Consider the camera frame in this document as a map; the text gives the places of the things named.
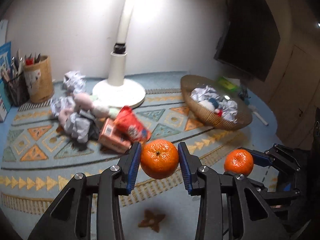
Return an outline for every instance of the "black screen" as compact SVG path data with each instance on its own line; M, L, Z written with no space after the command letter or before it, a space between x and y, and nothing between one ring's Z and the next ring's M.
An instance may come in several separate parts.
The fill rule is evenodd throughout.
M215 59L265 81L280 35L265 0L232 0L230 22Z

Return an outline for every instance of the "white lamp base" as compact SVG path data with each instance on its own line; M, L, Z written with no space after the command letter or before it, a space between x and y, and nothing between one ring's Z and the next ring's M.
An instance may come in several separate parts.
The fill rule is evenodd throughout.
M131 79L125 78L122 86L112 86L105 79L94 86L92 94L111 107L130 106L135 108L142 104L146 91L142 85Z

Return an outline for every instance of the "barcode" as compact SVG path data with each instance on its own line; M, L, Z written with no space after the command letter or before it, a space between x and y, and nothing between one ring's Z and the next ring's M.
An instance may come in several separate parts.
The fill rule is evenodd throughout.
M113 130L113 128L110 125L108 125L106 130L105 130L105 132L104 132L104 134L105 135L111 135L112 130Z

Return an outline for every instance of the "tangerine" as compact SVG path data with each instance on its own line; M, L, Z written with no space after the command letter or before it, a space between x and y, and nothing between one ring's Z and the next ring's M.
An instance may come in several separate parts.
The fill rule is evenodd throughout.
M171 176L178 164L178 151L171 142L166 140L154 140L146 144L141 151L141 168L154 179L164 179Z
M227 155L224 162L225 171L233 171L248 176L253 169L251 154L243 149L237 149Z

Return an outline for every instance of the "pink box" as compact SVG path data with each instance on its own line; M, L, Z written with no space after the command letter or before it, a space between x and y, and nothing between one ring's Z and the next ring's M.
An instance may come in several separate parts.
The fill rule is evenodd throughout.
M115 127L110 118L105 121L98 142L118 153L125 153L131 147L131 142Z

